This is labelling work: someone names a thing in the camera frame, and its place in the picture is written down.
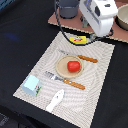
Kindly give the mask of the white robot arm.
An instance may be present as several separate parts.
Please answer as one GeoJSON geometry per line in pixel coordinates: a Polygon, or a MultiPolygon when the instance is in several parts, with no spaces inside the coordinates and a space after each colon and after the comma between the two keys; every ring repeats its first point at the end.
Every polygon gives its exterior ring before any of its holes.
{"type": "Polygon", "coordinates": [[[98,37],[110,32],[118,13],[114,0],[80,0],[79,8],[98,37]]]}

